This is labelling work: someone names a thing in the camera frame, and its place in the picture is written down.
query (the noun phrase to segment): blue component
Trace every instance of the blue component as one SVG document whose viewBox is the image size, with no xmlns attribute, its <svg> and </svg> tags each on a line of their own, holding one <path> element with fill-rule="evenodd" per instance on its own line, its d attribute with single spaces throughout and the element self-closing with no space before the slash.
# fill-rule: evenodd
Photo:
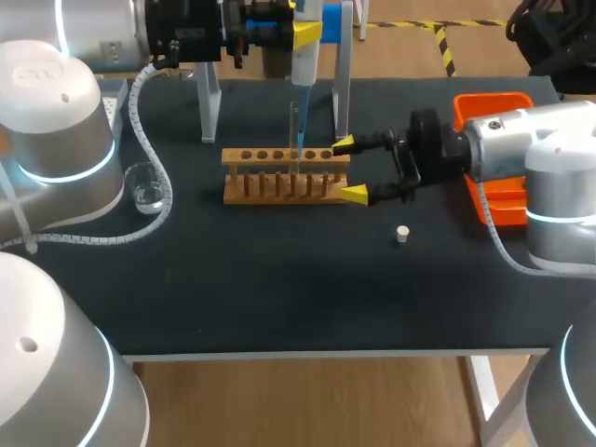
<svg viewBox="0 0 596 447">
<path fill-rule="evenodd" d="M 339 44 L 342 41 L 342 5 L 328 4 L 323 7 L 323 34 L 321 44 Z"/>
<path fill-rule="evenodd" d="M 252 20 L 246 21 L 249 31 L 256 26 L 260 28 L 275 28 L 274 21 L 260 21 L 255 23 Z M 342 41 L 342 5 L 328 4 L 323 6 L 323 33 L 320 38 L 321 44 L 339 44 Z"/>
<path fill-rule="evenodd" d="M 246 20 L 246 28 L 249 31 L 253 31 L 257 24 L 252 20 Z M 277 24 L 274 21 L 259 21 L 259 28 L 275 28 Z"/>
</svg>

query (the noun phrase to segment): black table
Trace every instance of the black table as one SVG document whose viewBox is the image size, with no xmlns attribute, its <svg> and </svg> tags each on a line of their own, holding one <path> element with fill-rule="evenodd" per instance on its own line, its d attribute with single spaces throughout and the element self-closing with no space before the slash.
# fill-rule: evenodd
<svg viewBox="0 0 596 447">
<path fill-rule="evenodd" d="M 45 244 L 29 258 L 120 353 L 540 348 L 560 340 L 594 296 L 588 281 L 511 270 L 463 183 L 370 209 L 225 207 L 221 148 L 287 147 L 291 87 L 229 81 L 222 89 L 214 146 L 201 144 L 194 83 L 158 79 L 143 91 L 142 122 L 174 189 L 162 228 L 123 246 Z M 406 127 L 412 109 L 424 107 L 453 121 L 456 94 L 503 90 L 558 101 L 547 78 L 354 80 L 350 131 Z M 313 89 L 307 134 L 306 146 L 332 143 L 329 82 Z M 124 167 L 143 159 L 128 122 L 120 158 Z M 379 151 L 355 157 L 349 179 L 392 175 Z M 65 231 L 116 236 L 147 222 L 127 193 L 99 221 Z M 402 224 L 411 235 L 396 247 Z M 529 264 L 523 229 L 504 233 Z"/>
</svg>

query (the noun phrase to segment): robotic arm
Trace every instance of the robotic arm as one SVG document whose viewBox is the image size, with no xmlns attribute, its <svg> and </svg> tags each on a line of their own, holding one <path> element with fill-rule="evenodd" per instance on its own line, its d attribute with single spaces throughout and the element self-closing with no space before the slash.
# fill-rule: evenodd
<svg viewBox="0 0 596 447">
<path fill-rule="evenodd" d="M 469 120 L 462 132 L 441 126 L 433 110 L 419 111 L 403 131 L 350 136 L 333 153 L 376 147 L 390 152 L 397 180 L 348 187 L 345 199 L 364 205 L 396 198 L 405 203 L 414 200 L 419 187 L 464 174 L 476 183 L 525 175 L 533 262 L 557 274 L 596 273 L 596 104 L 565 102 L 485 116 Z"/>
</svg>

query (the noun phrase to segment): cable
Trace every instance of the cable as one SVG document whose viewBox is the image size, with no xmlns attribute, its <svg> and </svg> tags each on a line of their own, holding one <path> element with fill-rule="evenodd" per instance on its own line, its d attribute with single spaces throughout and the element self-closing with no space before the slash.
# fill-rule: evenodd
<svg viewBox="0 0 596 447">
<path fill-rule="evenodd" d="M 157 178 L 162 184 L 164 198 L 162 199 L 163 209 L 157 215 L 157 217 L 145 226 L 143 229 L 135 231 L 134 233 L 130 233 L 124 236 L 118 237 L 92 237 L 92 236 L 74 236 L 74 235 L 56 235 L 50 233 L 42 233 L 38 235 L 33 235 L 33 240 L 35 242 L 60 242 L 64 244 L 80 244 L 80 245 L 120 245 L 120 244 L 127 244 L 129 242 L 133 242 L 135 240 L 141 239 L 142 237 L 148 236 L 157 228 L 159 228 L 168 218 L 169 212 L 171 210 L 171 206 L 173 203 L 173 192 L 171 187 L 171 182 L 169 181 L 168 173 L 166 172 L 164 166 L 159 161 L 157 157 L 156 151 L 153 149 L 149 140 L 147 140 L 147 136 L 145 135 L 144 130 L 142 129 L 141 120 L 139 118 L 139 96 L 141 95 L 141 89 L 144 83 L 149 80 L 155 73 L 157 73 L 157 69 L 155 66 L 150 63 L 147 65 L 136 77 L 132 87 L 130 88 L 130 95 L 129 95 L 129 117 L 130 117 L 130 124 L 132 125 L 132 129 L 139 140 L 139 143 L 142 146 L 142 149 L 145 151 L 151 163 L 156 168 Z M 5 247 L 10 247 L 13 245 L 18 245 L 25 242 L 23 237 L 16 237 L 11 239 L 3 244 L 0 244 L 0 249 Z"/>
<path fill-rule="evenodd" d="M 551 277 L 551 278 L 589 278 L 595 279 L 596 277 L 593 275 L 578 275 L 573 273 L 554 273 L 549 272 L 548 270 L 541 270 L 538 268 L 530 268 L 526 267 L 525 265 L 519 264 L 516 260 L 514 260 L 507 249 L 503 245 L 499 234 L 496 232 L 496 226 L 494 226 L 493 216 L 491 215 L 491 210 L 488 205 L 488 200 L 486 199 L 486 195 L 484 194 L 484 187 L 482 183 L 478 183 L 478 193 L 481 197 L 482 203 L 482 210 L 484 211 L 484 217 L 486 218 L 486 226 L 488 227 L 489 234 L 491 235 L 491 239 L 493 240 L 494 245 L 496 246 L 497 251 L 501 255 L 501 257 L 505 260 L 509 266 L 513 269 L 517 270 L 524 275 L 531 275 L 534 277 Z"/>
</svg>

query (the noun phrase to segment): floor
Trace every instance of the floor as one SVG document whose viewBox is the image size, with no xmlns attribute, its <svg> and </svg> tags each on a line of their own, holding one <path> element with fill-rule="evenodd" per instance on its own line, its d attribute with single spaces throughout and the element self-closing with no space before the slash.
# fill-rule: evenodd
<svg viewBox="0 0 596 447">
<path fill-rule="evenodd" d="M 371 0 L 370 22 L 507 20 L 519 0 Z M 450 27 L 458 75 L 525 76 L 528 66 L 502 27 Z M 319 76 L 334 54 L 321 49 Z M 260 50 L 243 71 L 229 58 L 220 77 L 262 78 Z M 371 28 L 354 46 L 354 77 L 443 77 L 434 33 Z M 503 396 L 525 357 L 494 357 Z M 461 359 L 311 359 L 142 365 L 151 407 L 150 447 L 479 445 Z M 510 446 L 527 444 L 519 433 Z"/>
</svg>

